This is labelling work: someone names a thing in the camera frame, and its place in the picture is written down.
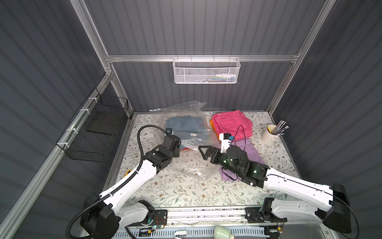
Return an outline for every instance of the purple cloth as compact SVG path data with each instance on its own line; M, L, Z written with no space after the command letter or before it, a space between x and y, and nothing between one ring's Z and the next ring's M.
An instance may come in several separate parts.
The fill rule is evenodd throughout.
M244 146L245 146L245 150L247 152L247 155L248 155L248 159L252 162L258 162L258 163L262 163L262 164L265 164L264 160L261 158L259 152L257 151L257 149L253 146L252 142L249 140L249 138L245 138L245 139L242 139L242 140L237 140L236 141L236 146L238 146L239 148L241 148L242 150L244 149ZM229 175L231 178L233 179L236 179L236 175L233 173L233 172L230 172L228 170L224 170L224 173L226 173L227 175ZM223 168L220 167L220 174L222 175L222 179L223 180L228 180L228 181L232 181L232 179L230 179L229 177L227 177L227 175L225 175L223 173Z

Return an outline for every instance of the plastic bag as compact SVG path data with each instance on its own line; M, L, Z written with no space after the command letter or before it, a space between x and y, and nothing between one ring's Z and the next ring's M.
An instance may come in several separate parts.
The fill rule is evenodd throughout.
M174 158L167 167L176 174L206 180L219 170L219 166L203 160L198 147L212 145L220 148L215 132L209 128L207 119L201 108L205 103L188 101L169 106L164 109L155 109L159 127L172 128L173 134L182 140L180 157ZM162 144L164 134L154 131L156 144Z
M159 109L161 117L158 126L163 129L172 128L173 135L182 140L181 149L199 151L201 145L219 147L215 132L208 127L206 116L201 111L204 105L199 101L188 101ZM163 133L156 131L156 143L161 144L163 139Z

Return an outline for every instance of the red cloth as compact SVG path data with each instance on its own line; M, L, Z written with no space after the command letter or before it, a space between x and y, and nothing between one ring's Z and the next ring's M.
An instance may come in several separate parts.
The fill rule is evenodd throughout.
M240 110L218 113L212 116L212 121L215 126L216 133L230 133L235 136L240 125L243 126L245 137L252 136L252 122L244 116ZM243 129L240 127L235 140L244 139Z

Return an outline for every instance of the wall-mounted basket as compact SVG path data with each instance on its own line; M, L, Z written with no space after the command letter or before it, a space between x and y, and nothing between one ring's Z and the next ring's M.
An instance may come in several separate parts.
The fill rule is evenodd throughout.
M113 161L128 121L128 100L99 94L82 111L66 141L56 144L70 159Z
M231 57L177 57L172 65L176 84L235 84L240 70Z

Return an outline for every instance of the red wire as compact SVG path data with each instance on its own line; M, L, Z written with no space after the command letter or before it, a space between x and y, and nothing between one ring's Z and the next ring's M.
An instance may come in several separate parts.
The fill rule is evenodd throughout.
M157 227L158 227L158 224L159 224L159 222L158 222L158 218L157 218L157 217L155 217L155 219L157 220Z
M161 219L161 218L159 218L159 219ZM157 220L158 220L158 218L157 218ZM161 219L164 223L165 223L165 225L166 225L166 222L165 222L165 220L163 220L163 219Z

